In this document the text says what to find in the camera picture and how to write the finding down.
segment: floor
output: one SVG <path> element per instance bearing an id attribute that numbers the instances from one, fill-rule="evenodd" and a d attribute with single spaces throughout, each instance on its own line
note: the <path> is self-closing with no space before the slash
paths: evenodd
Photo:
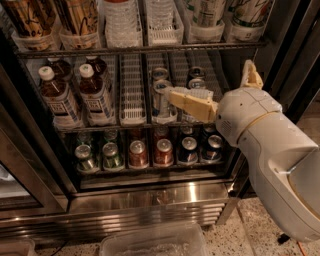
<path id="1" fill-rule="evenodd" d="M 241 200 L 225 225 L 203 228 L 203 234 L 208 256 L 320 255 L 320 240 L 302 243 L 299 247 L 296 241 L 289 239 L 279 245 L 278 237 L 282 232 L 258 198 Z M 99 256 L 99 250 L 100 241 L 71 241 L 58 247 L 36 247 L 38 256 Z"/>

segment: can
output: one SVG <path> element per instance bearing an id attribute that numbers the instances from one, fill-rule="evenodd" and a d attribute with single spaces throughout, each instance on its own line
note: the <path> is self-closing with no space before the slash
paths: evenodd
<path id="1" fill-rule="evenodd" d="M 201 161 L 216 162 L 221 159 L 222 138 L 218 135 L 211 135 L 201 149 Z"/>
<path id="2" fill-rule="evenodd" d="M 91 132 L 79 132 L 77 134 L 77 145 L 88 145 L 93 154 L 97 153 L 98 145 Z"/>
<path id="3" fill-rule="evenodd" d="M 217 133 L 215 124 L 203 124 L 199 133 L 199 145 L 203 145 L 211 135 L 216 135 Z"/>
<path id="4" fill-rule="evenodd" d="M 169 72 L 166 68 L 158 67 L 152 70 L 152 80 L 167 80 L 169 78 Z"/>
<path id="5" fill-rule="evenodd" d="M 135 140 L 146 140 L 145 131 L 143 128 L 129 129 L 129 141 L 132 142 Z"/>
<path id="6" fill-rule="evenodd" d="M 88 145 L 80 145 L 74 151 L 82 170 L 88 171 L 97 167 L 96 160 Z"/>
<path id="7" fill-rule="evenodd" d="M 239 0 L 227 0 L 227 11 L 233 13 L 238 5 Z"/>
<path id="8" fill-rule="evenodd" d="M 167 167 L 173 164 L 173 149 L 170 140 L 161 139 L 157 142 L 154 152 L 154 163 L 158 166 Z"/>
<path id="9" fill-rule="evenodd" d="M 164 89 L 172 87 L 168 80 L 158 80 L 152 86 L 152 115 L 162 118 L 170 116 L 170 103 L 164 95 Z"/>
<path id="10" fill-rule="evenodd" d="M 129 147 L 129 164 L 132 168 L 146 168 L 149 166 L 146 145 L 141 140 L 133 141 Z"/>
<path id="11" fill-rule="evenodd" d="M 63 28 L 73 35 L 97 32 L 98 9 L 94 0 L 54 0 Z"/>
<path id="12" fill-rule="evenodd" d="M 169 139 L 169 128 L 168 126 L 157 126 L 153 131 L 154 144 L 157 145 L 157 142 L 161 139 Z"/>
<path id="13" fill-rule="evenodd" d="M 207 89 L 206 82 L 202 78 L 194 78 L 188 82 L 188 89 Z"/>
<path id="14" fill-rule="evenodd" d="M 198 27 L 214 27 L 221 23 L 226 0 L 195 1 L 193 23 Z"/>
<path id="15" fill-rule="evenodd" d="M 106 143 L 102 148 L 102 153 L 104 170 L 120 171 L 124 168 L 124 161 L 116 143 Z"/>
<path id="16" fill-rule="evenodd" d="M 239 0 L 233 14 L 233 23 L 241 27 L 262 27 L 270 0 Z"/>
<path id="17" fill-rule="evenodd" d="M 179 147 L 178 163 L 183 165 L 191 165 L 197 161 L 197 141 L 192 137 L 184 138 Z"/>
<path id="18" fill-rule="evenodd" d="M 193 66 L 189 69 L 188 71 L 188 75 L 187 75 L 187 84 L 186 87 L 188 88 L 189 86 L 189 82 L 192 79 L 202 79 L 203 81 L 205 81 L 206 79 L 206 71 L 203 67 L 199 67 L 199 66 Z"/>

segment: beverage can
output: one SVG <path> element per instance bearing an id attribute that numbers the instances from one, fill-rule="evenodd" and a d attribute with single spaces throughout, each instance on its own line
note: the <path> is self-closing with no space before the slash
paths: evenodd
<path id="1" fill-rule="evenodd" d="M 232 21 L 242 27 L 262 27 L 269 4 L 270 0 L 239 0 Z"/>
<path id="2" fill-rule="evenodd" d="M 102 148 L 102 153 L 104 170 L 120 171 L 124 168 L 124 161 L 116 143 L 106 143 Z"/>
<path id="3" fill-rule="evenodd" d="M 129 164 L 135 169 L 142 169 L 149 166 L 148 152 L 143 141 L 135 140 L 130 144 Z"/>
<path id="4" fill-rule="evenodd" d="M 199 27 L 218 26 L 222 20 L 226 0 L 195 1 L 193 23 Z"/>
<path id="5" fill-rule="evenodd" d="M 158 80 L 152 86 L 152 115 L 166 118 L 170 116 L 170 103 L 164 95 L 164 89 L 172 87 L 168 80 Z"/>
<path id="6" fill-rule="evenodd" d="M 238 5 L 239 0 L 227 0 L 227 11 L 228 12 L 234 12 Z"/>
<path id="7" fill-rule="evenodd" d="M 202 78 L 191 79 L 187 86 L 188 89 L 206 89 L 206 82 Z"/>
<path id="8" fill-rule="evenodd" d="M 203 162 L 216 162 L 221 159 L 222 138 L 218 135 L 211 135 L 201 149 L 201 160 Z"/>
<path id="9" fill-rule="evenodd" d="M 205 69 L 199 66 L 193 66 L 189 69 L 188 76 L 187 76 L 187 84 L 186 84 L 187 88 L 188 88 L 189 82 L 192 79 L 202 79 L 203 81 L 205 81 L 206 79 Z"/>
<path id="10" fill-rule="evenodd" d="M 154 164 L 167 167 L 173 164 L 172 143 L 167 139 L 160 139 L 154 152 Z"/>
<path id="11" fill-rule="evenodd" d="M 197 161 L 197 141 L 192 137 L 184 138 L 179 147 L 178 163 L 182 165 L 191 165 Z"/>
<path id="12" fill-rule="evenodd" d="M 78 158 L 78 163 L 83 171 L 88 171 L 97 167 L 94 155 L 88 145 L 77 146 L 74 154 Z"/>
<path id="13" fill-rule="evenodd" d="M 166 80 L 169 78 L 169 72 L 166 68 L 154 68 L 152 70 L 152 79 L 153 81 L 158 81 L 158 80 Z"/>

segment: plastic bottle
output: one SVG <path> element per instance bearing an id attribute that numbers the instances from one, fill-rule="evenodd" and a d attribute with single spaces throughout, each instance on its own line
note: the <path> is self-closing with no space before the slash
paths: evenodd
<path id="1" fill-rule="evenodd" d="M 91 125 L 108 125 L 113 123 L 113 100 L 103 79 L 94 75 L 90 64 L 83 64 L 79 68 L 80 94 L 88 110 L 88 121 Z"/>
<path id="2" fill-rule="evenodd" d="M 52 68 L 56 78 L 63 79 L 68 83 L 78 104 L 81 105 L 81 99 L 79 96 L 79 84 L 74 75 L 73 67 L 71 66 L 71 64 L 61 58 L 48 58 L 47 66 Z"/>
<path id="3" fill-rule="evenodd" d="M 40 93 L 54 115 L 54 125 L 58 129 L 82 127 L 80 108 L 68 83 L 56 78 L 49 66 L 41 67 L 38 73 Z"/>

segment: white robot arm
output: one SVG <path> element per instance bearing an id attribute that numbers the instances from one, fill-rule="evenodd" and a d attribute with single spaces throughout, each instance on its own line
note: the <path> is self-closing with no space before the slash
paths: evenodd
<path id="1" fill-rule="evenodd" d="M 252 187 L 276 224 L 298 241 L 318 240 L 319 146 L 261 88 L 262 80 L 248 61 L 241 87 L 212 105 L 211 111 L 216 113 L 210 117 L 216 118 L 217 130 L 229 144 L 246 156 Z"/>

